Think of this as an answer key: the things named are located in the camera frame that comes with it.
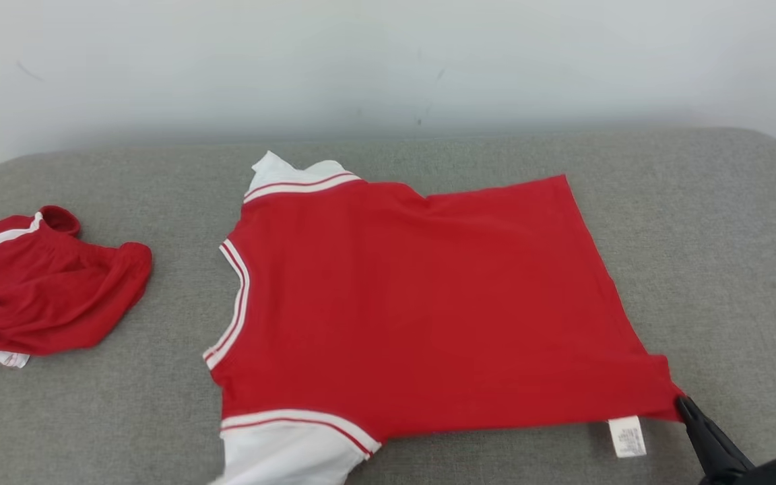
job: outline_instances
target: gray cushion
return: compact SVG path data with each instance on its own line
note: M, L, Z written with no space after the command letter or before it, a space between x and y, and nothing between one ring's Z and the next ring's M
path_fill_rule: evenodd
M218 243L267 148L339 160L420 193L566 172L651 352L755 461L776 457L776 141L733 129L131 148L0 165L0 218L58 203L99 245L154 252L145 297L91 350L0 366L0 485L204 483L222 469L220 390L200 353L237 280ZM680 424L645 420L649 455L616 459L606 424L390 442L349 482L698 481Z

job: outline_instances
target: gray fabric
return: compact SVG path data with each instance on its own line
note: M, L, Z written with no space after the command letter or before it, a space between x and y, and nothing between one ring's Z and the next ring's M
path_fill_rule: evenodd
M204 483L222 469L220 392L200 359L237 279L218 251L267 145L41 154L0 165L0 218L58 203L84 240L154 251L145 298L95 349L0 366L0 485ZM776 456L776 141L733 129L271 144L421 193L566 172L634 328L755 461ZM390 442L349 482L694 483L679 424L644 421Z

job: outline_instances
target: red stripe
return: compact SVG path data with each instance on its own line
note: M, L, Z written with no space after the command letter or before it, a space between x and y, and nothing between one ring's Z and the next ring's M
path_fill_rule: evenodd
M218 350L221 350L224 347L224 345L226 345L227 341L229 340L229 337L232 337L232 335L235 333L235 327L239 326L240 322L244 322L244 315L243 315L243 312L241 311L241 307L244 306L244 298L247 297L247 295L246 295L247 292L246 292L245 286L249 282L247 282L245 280L244 271L241 270L241 266L238 265L238 261L235 260L235 257L233 257L232 252L230 252L229 248L227 248L227 242L222 243L221 249L223 249L224 252L226 252L226 254L229 255L229 261L231 261L231 262L233 262L233 264L235 264L235 267L237 268L238 273L241 276L241 289L239 290L239 291L241 291L241 298L239 298L239 300L238 300L238 318L235 319L235 323L234 323L232 329L230 329L229 334L226 335L226 338L224 338L224 341L222 341L220 345L216 346L215 349L213 349L212 352L209 353L209 355L205 356L206 361L209 360L210 358L212 358L213 355L218 353Z
M367 455L367 457L372 457L373 452L370 451L370 449L367 449L366 446L361 445L360 442L358 442L357 439L355 439L351 434L345 432L341 427L336 426L332 423L326 423L324 421L315 421L315 420L298 420L298 418L272 418L271 420L263 420L263 421L256 421L255 423L249 423L249 424L234 424L234 426L227 426L225 428L221 428L221 430L234 430L236 428L247 428L250 426L256 426L257 424L265 424L265 423L273 423L276 421L290 421L292 423L311 423L311 424L322 424L323 426L328 426L330 428L333 428L336 430L336 432L341 433L343 436L345 436L349 441L351 441L355 446L358 446L361 451L364 451L364 454Z
M353 172L340 172L339 174L332 175L327 179L321 179L321 181L317 181L317 182L276 182L274 184L262 185L262 187L253 189L253 191L251 191L249 194L244 196L244 199L247 200L248 197L252 196L255 193L258 193L258 191L262 189L267 189L268 187L276 187L276 185L296 185L296 187L307 187L308 185L319 185L323 182L331 181L332 179L336 179L337 177L343 177L346 175L354 175L354 174Z

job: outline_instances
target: white label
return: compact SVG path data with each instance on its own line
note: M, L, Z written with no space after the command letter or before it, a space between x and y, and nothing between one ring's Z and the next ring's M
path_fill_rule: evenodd
M646 455L646 443L643 441L643 430L640 428L638 416L610 420L609 423L612 444L616 448L617 457L644 457Z
M28 362L28 357L30 357L28 354L0 350L0 363L10 368L22 368Z

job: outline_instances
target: white stripe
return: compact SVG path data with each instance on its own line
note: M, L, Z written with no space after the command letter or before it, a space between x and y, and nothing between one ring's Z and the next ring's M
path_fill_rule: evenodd
M209 369L215 368L215 366L224 359L225 355L232 347L232 344L235 343L235 339L238 338L238 335L241 333L241 329L244 328L244 317L247 313L247 292L250 290L250 274L247 273L247 266L245 266L244 261L241 260L238 251L235 251L235 246L231 240L227 239L222 243L221 252L224 253L225 258L227 258L227 261L229 261L229 264L231 264L235 273L238 274L240 286L238 294L235 295L235 308L233 310L232 322L229 323L224 335L221 335L219 338L218 343L212 345L212 347L209 347L209 349L203 353L203 359L205 359L205 363L209 366Z
M253 412L252 414L243 414L232 416L221 421L221 438L224 436L224 430L231 426L246 426L247 424L261 423L270 420L308 420L318 421L320 423L332 424L339 429L344 430L349 436L355 438L370 453L375 453L382 444L371 438L363 429L349 420L344 420L339 416L327 414L327 412L306 411L304 409L276 409L274 411Z
M38 230L38 228L40 228L40 221L43 221L43 218L44 217L40 214L40 212L36 212L34 214L34 220L30 225L28 225L26 229L9 229L0 232L0 244L6 242L7 240L17 239L24 234L29 234L35 230Z
M229 253L232 252L231 249L229 249L229 253L227 251L224 251L224 248L228 249L228 246L227 246L228 242L229 240L225 240L220 245L220 251L221 251L221 254L223 254L224 257L226 258L227 262L229 263L229 266L231 266L233 270L235 270L235 274L238 274L238 282L239 282L238 292L235 294L232 321L229 323L229 325L227 325L227 328L225 329L224 334L222 334L221 337L218 339L218 343L212 345L212 347L209 347L209 349L203 352L203 359L207 359L207 357L209 357L209 354L218 350L218 347L220 347L220 345L224 343L229 333L233 331L233 329L235 328L235 323L237 323L239 319L241 294L243 294L244 292L244 277L241 275L241 272L235 266L235 262L231 259L232 257L229 255Z
M251 200L258 199L259 197L271 193L314 193L315 191L323 191L340 184L345 184L346 182L360 181L360 179L361 178L355 174L342 174L330 179L330 181L323 181L314 185L293 185L284 183L262 185L262 187L257 187L255 190L250 191L250 193L244 197L243 203L248 203Z

